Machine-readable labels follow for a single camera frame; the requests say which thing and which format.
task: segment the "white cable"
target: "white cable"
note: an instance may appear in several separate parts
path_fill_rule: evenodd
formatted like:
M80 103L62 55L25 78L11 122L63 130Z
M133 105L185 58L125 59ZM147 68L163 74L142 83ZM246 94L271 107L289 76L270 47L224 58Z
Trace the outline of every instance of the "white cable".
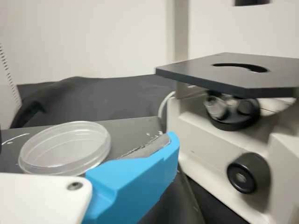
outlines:
M164 107L166 106L166 103L167 103L168 99L169 99L170 97L173 97L175 93L176 93L175 91L172 91L171 93L169 93L169 94L164 98L164 100L162 101L162 103L160 104L160 106L159 106L159 110L158 110L158 117L159 117L160 119L162 119L163 109L164 109Z

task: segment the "microscope stage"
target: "microscope stage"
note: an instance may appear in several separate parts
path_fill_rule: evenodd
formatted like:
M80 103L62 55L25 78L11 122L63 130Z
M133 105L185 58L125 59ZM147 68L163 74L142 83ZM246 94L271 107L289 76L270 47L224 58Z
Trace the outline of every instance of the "microscope stage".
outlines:
M296 98L299 59L220 53L157 67L156 75L241 98Z

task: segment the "petri dish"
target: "petri dish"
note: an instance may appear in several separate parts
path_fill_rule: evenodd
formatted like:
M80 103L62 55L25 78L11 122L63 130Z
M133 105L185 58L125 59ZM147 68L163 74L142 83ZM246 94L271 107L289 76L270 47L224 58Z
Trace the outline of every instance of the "petri dish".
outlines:
M81 175L109 154L111 136L89 121L73 121L45 129L22 147L19 166L27 174Z

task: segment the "blue plastic holder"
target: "blue plastic holder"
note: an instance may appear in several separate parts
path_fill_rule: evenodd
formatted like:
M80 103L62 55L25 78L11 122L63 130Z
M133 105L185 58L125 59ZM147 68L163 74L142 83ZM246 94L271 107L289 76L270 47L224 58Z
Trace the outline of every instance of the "blue plastic holder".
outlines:
M147 158L113 160L86 172L93 196L83 224L137 223L160 199L178 168L179 140Z

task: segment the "microscope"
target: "microscope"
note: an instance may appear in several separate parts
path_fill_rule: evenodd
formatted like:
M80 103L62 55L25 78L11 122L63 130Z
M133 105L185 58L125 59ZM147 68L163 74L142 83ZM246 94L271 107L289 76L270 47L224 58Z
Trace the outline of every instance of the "microscope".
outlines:
M156 68L199 185L251 224L299 223L299 59L220 53Z

